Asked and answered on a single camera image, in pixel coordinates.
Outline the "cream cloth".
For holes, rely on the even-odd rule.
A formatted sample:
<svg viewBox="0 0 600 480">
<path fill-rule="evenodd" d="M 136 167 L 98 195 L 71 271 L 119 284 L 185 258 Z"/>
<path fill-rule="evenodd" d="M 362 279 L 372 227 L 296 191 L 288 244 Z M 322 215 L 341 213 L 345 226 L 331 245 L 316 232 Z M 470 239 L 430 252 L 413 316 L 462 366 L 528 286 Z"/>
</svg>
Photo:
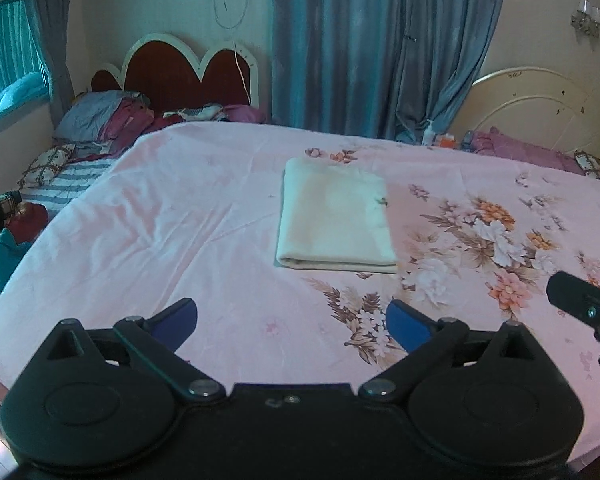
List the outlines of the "cream cloth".
<svg viewBox="0 0 600 480">
<path fill-rule="evenodd" d="M 385 180 L 321 159 L 286 162 L 276 261 L 301 270 L 395 274 Z"/>
</svg>

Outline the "pile of clothes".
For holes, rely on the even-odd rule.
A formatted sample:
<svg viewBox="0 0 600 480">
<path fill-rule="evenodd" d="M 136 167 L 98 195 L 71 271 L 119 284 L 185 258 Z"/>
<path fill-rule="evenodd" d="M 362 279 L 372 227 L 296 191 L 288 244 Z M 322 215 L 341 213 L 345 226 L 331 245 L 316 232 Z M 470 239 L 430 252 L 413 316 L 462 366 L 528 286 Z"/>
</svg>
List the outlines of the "pile of clothes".
<svg viewBox="0 0 600 480">
<path fill-rule="evenodd" d="M 83 92 L 61 118 L 53 141 L 76 148 L 97 145 L 109 153 L 123 151 L 140 136 L 180 122 L 243 122 L 264 124 L 265 114 L 251 105 L 206 104 L 157 112 L 140 92 Z"/>
</svg>

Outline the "pink floral bed sheet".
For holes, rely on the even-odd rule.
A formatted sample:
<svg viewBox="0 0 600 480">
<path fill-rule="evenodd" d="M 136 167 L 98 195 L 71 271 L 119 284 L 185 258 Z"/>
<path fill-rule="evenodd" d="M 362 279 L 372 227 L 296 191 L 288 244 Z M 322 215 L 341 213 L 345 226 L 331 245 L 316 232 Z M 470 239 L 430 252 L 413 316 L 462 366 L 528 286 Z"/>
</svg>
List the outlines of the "pink floral bed sheet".
<svg viewBox="0 0 600 480">
<path fill-rule="evenodd" d="M 293 158 L 385 180 L 396 274 L 276 261 Z M 50 222 L 0 296 L 0 393 L 57 322 L 114 325 L 195 300 L 180 356 L 225 385 L 359 385 L 404 357 L 401 299 L 475 330 L 528 326 L 584 407 L 572 455 L 600 449 L 600 345 L 547 279 L 600 286 L 600 181 L 444 148 L 288 128 L 181 124 L 141 138 Z"/>
</svg>

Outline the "patterned pillow by headboard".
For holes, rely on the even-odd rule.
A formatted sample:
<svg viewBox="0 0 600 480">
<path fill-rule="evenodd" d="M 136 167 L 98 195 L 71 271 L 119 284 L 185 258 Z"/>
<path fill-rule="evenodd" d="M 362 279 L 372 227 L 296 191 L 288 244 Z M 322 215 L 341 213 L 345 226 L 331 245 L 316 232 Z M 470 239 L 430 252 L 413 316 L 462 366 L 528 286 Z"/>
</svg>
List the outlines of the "patterned pillow by headboard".
<svg viewBox="0 0 600 480">
<path fill-rule="evenodd" d="M 600 180 L 600 159 L 585 151 L 575 151 L 573 158 L 585 177 Z"/>
</svg>

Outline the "striped blanket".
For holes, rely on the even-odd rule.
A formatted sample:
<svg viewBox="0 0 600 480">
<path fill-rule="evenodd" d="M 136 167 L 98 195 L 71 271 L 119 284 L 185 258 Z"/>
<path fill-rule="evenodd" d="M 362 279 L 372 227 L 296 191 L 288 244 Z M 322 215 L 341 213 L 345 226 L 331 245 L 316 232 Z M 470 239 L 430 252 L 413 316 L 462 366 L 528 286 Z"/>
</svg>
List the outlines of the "striped blanket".
<svg viewBox="0 0 600 480">
<path fill-rule="evenodd" d="M 20 195 L 25 202 L 44 206 L 48 216 L 53 219 L 102 174 L 106 174 L 115 162 L 115 159 L 103 158 L 69 164 L 49 184 L 39 188 L 23 188 Z"/>
</svg>

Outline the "orange box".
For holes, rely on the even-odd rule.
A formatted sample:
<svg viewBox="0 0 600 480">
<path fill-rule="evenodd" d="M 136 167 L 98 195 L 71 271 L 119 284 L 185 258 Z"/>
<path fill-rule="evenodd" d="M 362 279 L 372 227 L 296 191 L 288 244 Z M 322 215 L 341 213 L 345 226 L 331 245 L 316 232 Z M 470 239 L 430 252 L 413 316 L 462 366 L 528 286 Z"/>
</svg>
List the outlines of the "orange box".
<svg viewBox="0 0 600 480">
<path fill-rule="evenodd" d="M 450 148 L 451 150 L 454 150 L 456 147 L 455 136 L 451 133 L 439 134 L 437 136 L 437 146 L 439 148 Z"/>
</svg>

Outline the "magenta pillow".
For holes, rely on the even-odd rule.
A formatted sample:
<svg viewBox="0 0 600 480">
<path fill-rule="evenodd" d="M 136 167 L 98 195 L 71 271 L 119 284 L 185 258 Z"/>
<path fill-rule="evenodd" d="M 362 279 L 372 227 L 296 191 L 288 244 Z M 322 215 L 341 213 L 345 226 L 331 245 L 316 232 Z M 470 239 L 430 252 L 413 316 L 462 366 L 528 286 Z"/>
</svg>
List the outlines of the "magenta pillow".
<svg viewBox="0 0 600 480">
<path fill-rule="evenodd" d="M 495 127 L 491 127 L 489 131 L 466 132 L 460 147 L 468 153 L 528 162 L 535 166 L 584 175 L 572 156 L 506 136 Z"/>
</svg>

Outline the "white pump bottle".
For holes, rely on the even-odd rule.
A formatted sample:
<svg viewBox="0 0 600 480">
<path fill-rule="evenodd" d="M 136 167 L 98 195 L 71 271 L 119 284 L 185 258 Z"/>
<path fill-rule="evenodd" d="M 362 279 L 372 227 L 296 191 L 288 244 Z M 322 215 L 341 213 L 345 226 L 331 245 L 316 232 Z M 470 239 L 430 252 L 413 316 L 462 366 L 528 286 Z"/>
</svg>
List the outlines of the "white pump bottle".
<svg viewBox="0 0 600 480">
<path fill-rule="evenodd" d="M 434 126 L 432 125 L 432 121 L 427 122 L 426 128 L 422 133 L 422 145 L 425 146 L 433 146 L 434 139 L 436 138 L 436 132 L 434 131 Z"/>
</svg>

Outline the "cream round headboard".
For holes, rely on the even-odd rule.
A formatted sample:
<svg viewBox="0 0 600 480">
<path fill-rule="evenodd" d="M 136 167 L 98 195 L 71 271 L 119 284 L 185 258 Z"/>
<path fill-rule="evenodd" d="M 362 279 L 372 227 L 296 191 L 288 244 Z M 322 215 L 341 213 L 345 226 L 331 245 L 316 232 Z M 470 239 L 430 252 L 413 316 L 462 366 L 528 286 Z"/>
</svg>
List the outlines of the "cream round headboard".
<svg viewBox="0 0 600 480">
<path fill-rule="evenodd" d="M 497 70 L 476 80 L 449 133 L 497 128 L 512 139 L 600 159 L 600 97 L 573 79 L 534 66 Z"/>
</svg>

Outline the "red white scalloped headboard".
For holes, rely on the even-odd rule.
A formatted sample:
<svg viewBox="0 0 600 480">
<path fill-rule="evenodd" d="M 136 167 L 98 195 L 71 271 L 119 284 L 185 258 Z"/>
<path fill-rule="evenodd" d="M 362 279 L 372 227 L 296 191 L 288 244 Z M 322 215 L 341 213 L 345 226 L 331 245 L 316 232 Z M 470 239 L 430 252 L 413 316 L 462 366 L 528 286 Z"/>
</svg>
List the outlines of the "red white scalloped headboard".
<svg viewBox="0 0 600 480">
<path fill-rule="evenodd" d="M 156 112 L 213 103 L 260 106 L 258 64 L 245 46 L 225 41 L 198 56 L 184 40 L 165 32 L 137 40 L 120 67 L 102 64 L 90 89 L 140 92 Z"/>
</svg>

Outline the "blue grey curtain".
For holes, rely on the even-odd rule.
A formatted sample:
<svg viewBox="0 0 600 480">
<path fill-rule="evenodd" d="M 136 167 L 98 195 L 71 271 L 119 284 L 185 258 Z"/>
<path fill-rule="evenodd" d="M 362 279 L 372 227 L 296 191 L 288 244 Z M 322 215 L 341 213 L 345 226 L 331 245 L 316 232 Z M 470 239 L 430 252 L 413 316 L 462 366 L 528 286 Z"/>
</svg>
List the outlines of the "blue grey curtain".
<svg viewBox="0 0 600 480">
<path fill-rule="evenodd" d="M 488 53 L 503 0 L 272 0 L 273 118 L 422 144 L 445 133 Z"/>
</svg>

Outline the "teal window curtain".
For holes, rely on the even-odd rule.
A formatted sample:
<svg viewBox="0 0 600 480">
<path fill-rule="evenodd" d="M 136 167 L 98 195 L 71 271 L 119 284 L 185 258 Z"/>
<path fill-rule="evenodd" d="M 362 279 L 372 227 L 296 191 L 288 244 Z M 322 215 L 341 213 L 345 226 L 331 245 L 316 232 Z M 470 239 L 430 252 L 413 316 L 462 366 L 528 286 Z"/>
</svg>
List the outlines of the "teal window curtain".
<svg viewBox="0 0 600 480">
<path fill-rule="evenodd" d="M 31 0 L 0 0 L 0 117 L 48 96 Z"/>
</svg>

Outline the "wall lamp sconce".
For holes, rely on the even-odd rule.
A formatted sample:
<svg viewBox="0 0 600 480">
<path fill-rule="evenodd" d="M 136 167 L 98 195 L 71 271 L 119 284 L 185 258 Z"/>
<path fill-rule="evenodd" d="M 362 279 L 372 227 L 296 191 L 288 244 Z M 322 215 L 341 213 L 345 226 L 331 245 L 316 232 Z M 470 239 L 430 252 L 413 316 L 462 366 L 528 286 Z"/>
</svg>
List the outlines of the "wall lamp sconce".
<svg viewBox="0 0 600 480">
<path fill-rule="evenodd" d="M 591 38 L 600 36 L 600 7 L 588 0 L 580 0 L 577 9 L 571 14 L 571 26 L 581 35 Z"/>
</svg>

